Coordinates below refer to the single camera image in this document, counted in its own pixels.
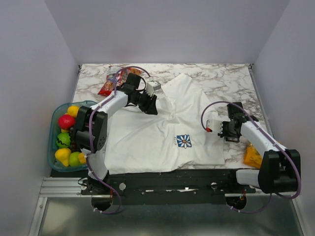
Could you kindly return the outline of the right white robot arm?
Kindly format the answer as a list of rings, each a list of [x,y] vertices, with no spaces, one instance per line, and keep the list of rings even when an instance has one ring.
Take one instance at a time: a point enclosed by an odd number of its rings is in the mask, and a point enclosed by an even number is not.
[[[300,154],[295,149],[287,149],[268,134],[258,120],[250,116],[240,102],[226,102],[230,121],[220,125],[219,136],[228,142],[238,143],[240,137],[246,138],[262,157],[258,170],[239,169],[236,175],[226,181],[227,189],[239,192],[244,185],[261,189],[264,193],[281,195],[301,192]]]

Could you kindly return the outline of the white garment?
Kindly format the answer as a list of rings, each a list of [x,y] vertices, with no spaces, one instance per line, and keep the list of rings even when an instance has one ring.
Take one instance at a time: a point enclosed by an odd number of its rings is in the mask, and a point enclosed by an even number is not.
[[[223,139],[201,125],[209,99],[191,77],[180,74],[161,87],[157,115],[137,108],[111,120],[104,163],[112,175],[170,172],[181,167],[224,164]]]

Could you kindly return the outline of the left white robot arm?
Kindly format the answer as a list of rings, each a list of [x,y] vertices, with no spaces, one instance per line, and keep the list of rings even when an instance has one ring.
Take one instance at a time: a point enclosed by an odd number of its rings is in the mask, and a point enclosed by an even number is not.
[[[72,131],[72,139],[83,153],[87,162],[88,175],[93,178],[92,188],[98,194],[109,189],[108,180],[104,179],[108,169],[104,163],[102,149],[106,143],[109,119],[118,110],[134,105],[145,114],[157,115],[154,94],[161,89],[161,84],[148,81],[144,89],[139,89],[143,78],[130,73],[122,85],[115,87],[111,94],[101,102],[87,107],[81,106]]]

